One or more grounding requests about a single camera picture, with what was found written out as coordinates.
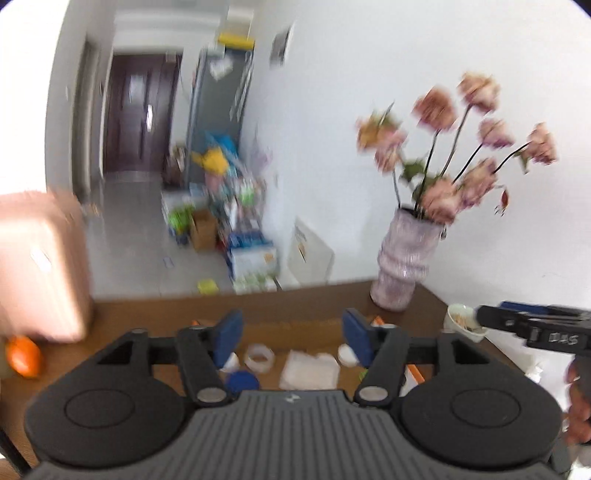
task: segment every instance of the blue bottle cap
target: blue bottle cap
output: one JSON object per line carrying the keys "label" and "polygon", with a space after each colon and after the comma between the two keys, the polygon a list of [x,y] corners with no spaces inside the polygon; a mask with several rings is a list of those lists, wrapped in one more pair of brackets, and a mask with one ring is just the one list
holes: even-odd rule
{"label": "blue bottle cap", "polygon": [[228,375],[226,378],[226,387],[233,394],[239,394],[245,390],[259,390],[261,384],[258,378],[246,370],[240,370]]}

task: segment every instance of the ceiling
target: ceiling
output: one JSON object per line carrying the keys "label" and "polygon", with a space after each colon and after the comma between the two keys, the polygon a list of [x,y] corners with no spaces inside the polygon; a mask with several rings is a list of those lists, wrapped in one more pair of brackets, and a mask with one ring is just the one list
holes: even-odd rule
{"label": "ceiling", "polygon": [[117,0],[120,10],[127,9],[191,9],[203,12],[219,12],[228,5],[255,8],[261,0]]}

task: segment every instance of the wooden table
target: wooden table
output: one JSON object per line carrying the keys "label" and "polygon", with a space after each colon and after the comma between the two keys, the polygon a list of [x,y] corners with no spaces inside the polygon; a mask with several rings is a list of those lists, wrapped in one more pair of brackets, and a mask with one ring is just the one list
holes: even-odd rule
{"label": "wooden table", "polygon": [[[395,323],[413,336],[430,337],[440,333],[446,305],[426,288],[417,287],[405,312],[391,313],[371,302],[369,286],[370,282],[360,282],[248,296],[97,303],[95,319],[86,340],[74,345],[41,347],[46,370],[39,380],[13,377],[2,381],[1,425],[26,460],[32,465],[36,464],[22,426],[27,401],[105,345],[136,327],[147,328],[152,336],[173,336],[177,330],[190,326],[194,320],[211,325],[228,311],[241,309],[245,331],[238,349],[239,356],[242,357],[245,345],[254,342],[265,343],[277,354],[276,368],[260,377],[263,388],[277,387],[279,373],[290,349],[336,354],[336,348],[343,342],[339,317],[348,307],[356,308],[368,317],[380,315],[387,323]],[[488,340],[481,342],[480,347],[513,365]],[[430,376],[428,367],[423,368],[423,374]],[[155,376],[181,391],[175,367],[156,367]],[[358,382],[358,371],[341,370],[339,388],[351,394]],[[18,475],[8,462],[0,462],[0,479],[15,478]]]}

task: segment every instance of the white bowl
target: white bowl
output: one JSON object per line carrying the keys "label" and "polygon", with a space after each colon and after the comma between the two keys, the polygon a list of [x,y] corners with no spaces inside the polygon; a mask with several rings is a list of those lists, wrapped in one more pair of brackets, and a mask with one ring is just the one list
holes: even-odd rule
{"label": "white bowl", "polygon": [[[475,331],[471,332],[470,330],[458,325],[453,319],[453,316],[456,315],[461,315],[464,317],[466,324]],[[468,337],[470,340],[476,343],[482,341],[482,339],[486,336],[487,331],[486,328],[478,325],[474,309],[466,307],[460,303],[454,303],[447,308],[447,314],[445,316],[443,326],[446,330],[461,333],[463,336]]]}

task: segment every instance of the hallway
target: hallway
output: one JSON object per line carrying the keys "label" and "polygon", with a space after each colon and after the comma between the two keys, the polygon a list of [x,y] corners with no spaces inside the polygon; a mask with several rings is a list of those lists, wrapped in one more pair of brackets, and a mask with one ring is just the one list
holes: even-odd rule
{"label": "hallway", "polygon": [[233,292],[220,253],[197,253],[168,235],[160,180],[107,181],[93,202],[98,215],[88,218],[87,245],[95,299],[193,296],[208,279]]}

